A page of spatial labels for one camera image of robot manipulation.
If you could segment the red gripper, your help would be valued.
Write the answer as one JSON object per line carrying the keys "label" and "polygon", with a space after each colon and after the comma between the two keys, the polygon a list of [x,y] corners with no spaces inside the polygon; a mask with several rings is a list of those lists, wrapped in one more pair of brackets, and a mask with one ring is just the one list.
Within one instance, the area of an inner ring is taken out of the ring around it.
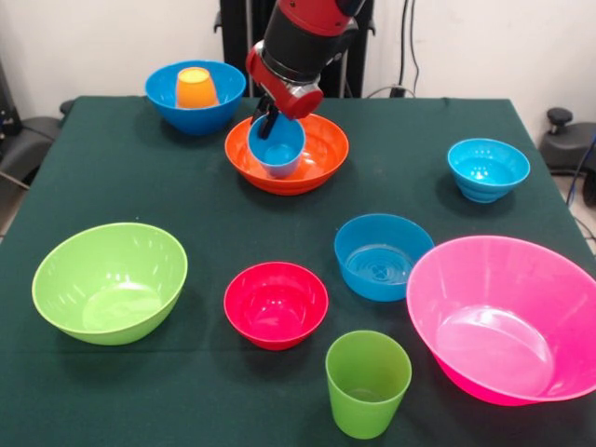
{"label": "red gripper", "polygon": [[314,112],[323,99],[318,85],[320,75],[313,80],[298,81],[275,72],[266,62],[264,41],[257,42],[246,58],[246,69],[255,85],[264,95],[258,101],[251,117],[253,124],[262,117],[257,135],[267,140],[275,126],[279,112],[289,119],[301,119]]}

